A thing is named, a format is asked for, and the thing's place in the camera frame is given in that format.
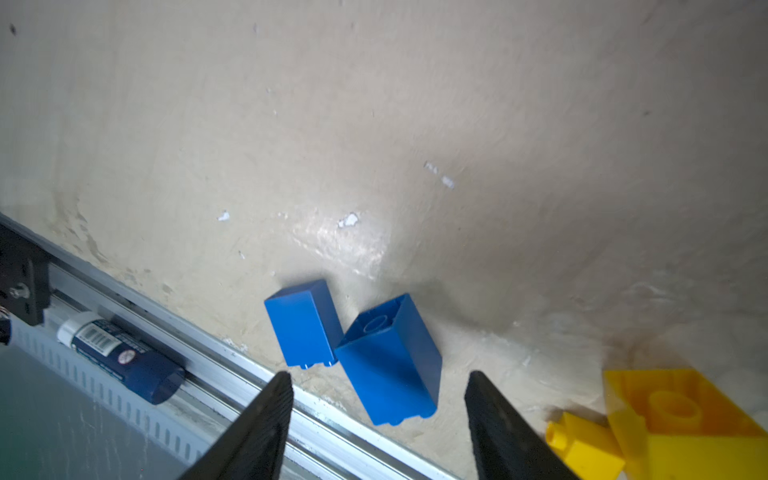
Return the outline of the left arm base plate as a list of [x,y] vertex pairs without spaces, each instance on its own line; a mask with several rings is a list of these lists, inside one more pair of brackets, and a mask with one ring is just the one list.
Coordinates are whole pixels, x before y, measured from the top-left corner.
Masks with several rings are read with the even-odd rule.
[[50,306],[49,255],[1,227],[1,305],[30,326],[44,323]]

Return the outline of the blue cylinder on rail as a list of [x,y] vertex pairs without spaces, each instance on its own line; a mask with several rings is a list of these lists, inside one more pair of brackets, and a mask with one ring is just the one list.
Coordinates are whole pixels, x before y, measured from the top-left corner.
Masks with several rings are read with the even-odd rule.
[[183,367],[94,312],[68,318],[56,337],[152,405],[172,397],[185,378]]

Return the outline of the blue lego brick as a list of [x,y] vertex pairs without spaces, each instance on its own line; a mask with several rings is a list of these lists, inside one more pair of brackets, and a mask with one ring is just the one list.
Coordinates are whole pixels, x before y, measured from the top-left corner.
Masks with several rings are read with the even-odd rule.
[[436,413],[442,356],[410,295],[360,313],[334,353],[373,424]]
[[344,333],[324,279],[283,288],[264,306],[288,367],[338,362],[334,349]]

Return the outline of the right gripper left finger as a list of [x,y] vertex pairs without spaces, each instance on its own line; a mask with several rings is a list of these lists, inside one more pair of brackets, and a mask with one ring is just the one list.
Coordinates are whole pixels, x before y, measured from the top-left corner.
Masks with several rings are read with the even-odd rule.
[[184,479],[277,479],[281,472],[294,394],[281,371],[261,390]]

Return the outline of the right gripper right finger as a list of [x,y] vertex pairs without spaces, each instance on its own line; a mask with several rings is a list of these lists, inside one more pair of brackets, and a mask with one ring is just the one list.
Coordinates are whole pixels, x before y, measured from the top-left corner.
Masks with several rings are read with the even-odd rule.
[[480,479],[577,479],[483,372],[470,373],[464,400]]

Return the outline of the yellow lego small brick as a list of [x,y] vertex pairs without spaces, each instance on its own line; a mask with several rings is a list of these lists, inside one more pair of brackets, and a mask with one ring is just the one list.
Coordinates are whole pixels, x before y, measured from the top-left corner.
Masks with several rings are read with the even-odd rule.
[[568,412],[558,421],[548,423],[545,439],[580,479],[615,480],[626,464],[610,429]]

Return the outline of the blue lego brick bottom right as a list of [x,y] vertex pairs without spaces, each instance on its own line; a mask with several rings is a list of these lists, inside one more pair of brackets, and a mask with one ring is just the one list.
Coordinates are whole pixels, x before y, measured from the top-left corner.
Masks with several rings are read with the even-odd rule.
[[442,356],[410,295],[360,313],[334,353],[373,424],[436,413]]

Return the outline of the yellow lego large brick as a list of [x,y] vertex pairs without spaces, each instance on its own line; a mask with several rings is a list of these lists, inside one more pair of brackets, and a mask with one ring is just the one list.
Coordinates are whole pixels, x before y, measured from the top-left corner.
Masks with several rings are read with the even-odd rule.
[[767,432],[692,369],[603,373],[629,479],[765,479]]

